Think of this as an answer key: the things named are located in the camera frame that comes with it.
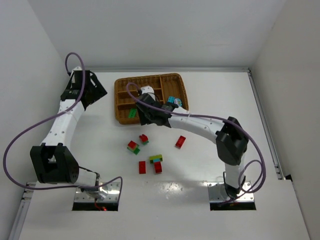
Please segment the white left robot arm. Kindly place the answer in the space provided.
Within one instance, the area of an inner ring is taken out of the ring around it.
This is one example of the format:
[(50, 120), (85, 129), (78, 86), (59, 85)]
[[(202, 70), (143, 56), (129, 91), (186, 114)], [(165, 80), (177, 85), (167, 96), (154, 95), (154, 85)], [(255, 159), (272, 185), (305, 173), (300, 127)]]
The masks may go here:
[(80, 167), (70, 146), (83, 113), (106, 94), (92, 71), (83, 72), (79, 66), (72, 70), (60, 96), (59, 116), (41, 144), (30, 150), (36, 177), (41, 184), (68, 184), (89, 189), (98, 184), (99, 174)]

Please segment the teal long lego brick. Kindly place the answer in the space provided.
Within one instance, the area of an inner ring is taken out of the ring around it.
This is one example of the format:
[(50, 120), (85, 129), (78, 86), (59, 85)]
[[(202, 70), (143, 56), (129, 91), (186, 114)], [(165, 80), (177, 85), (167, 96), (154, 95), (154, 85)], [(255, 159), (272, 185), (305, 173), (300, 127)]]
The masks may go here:
[(174, 96), (169, 96), (168, 99), (167, 99), (167, 102), (174, 104), (175, 103), (175, 97)]

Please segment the red long lego brick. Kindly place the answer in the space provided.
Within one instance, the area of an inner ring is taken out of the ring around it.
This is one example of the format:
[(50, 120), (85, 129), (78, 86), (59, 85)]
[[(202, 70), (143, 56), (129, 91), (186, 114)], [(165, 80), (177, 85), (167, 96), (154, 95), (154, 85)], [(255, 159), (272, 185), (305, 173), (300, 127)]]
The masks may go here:
[(149, 143), (149, 138), (145, 134), (141, 134), (139, 136), (139, 139), (143, 145), (146, 145)]

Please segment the teal printed lego brick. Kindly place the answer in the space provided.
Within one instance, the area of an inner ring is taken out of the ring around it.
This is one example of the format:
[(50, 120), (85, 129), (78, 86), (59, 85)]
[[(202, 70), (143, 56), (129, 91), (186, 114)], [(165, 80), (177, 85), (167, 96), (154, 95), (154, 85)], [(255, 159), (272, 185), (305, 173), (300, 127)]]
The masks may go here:
[(182, 101), (179, 98), (175, 98), (173, 101), (174, 104), (178, 105), (179, 107), (183, 106)]

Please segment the dark green long lego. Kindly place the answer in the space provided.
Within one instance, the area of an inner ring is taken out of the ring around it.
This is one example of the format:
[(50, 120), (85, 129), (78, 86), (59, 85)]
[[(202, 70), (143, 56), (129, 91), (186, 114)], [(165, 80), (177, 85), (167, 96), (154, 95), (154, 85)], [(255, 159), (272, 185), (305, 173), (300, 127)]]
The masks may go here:
[(129, 119), (133, 119), (133, 118), (136, 117), (136, 114), (137, 114), (137, 109), (136, 108), (131, 108), (130, 111), (129, 111), (128, 118)]

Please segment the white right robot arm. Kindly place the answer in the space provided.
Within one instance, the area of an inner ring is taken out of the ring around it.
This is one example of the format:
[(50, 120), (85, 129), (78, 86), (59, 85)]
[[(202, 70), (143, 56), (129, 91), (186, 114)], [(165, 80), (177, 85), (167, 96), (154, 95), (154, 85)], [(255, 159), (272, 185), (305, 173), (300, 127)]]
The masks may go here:
[(181, 129), (213, 142), (217, 155), (224, 162), (224, 188), (229, 198), (240, 193), (245, 182), (242, 160), (247, 151), (248, 138), (229, 123), (216, 123), (203, 117), (192, 117), (187, 110), (174, 103), (162, 104), (156, 100), (154, 89), (144, 86), (138, 91), (136, 103), (141, 125), (156, 124), (173, 129)]

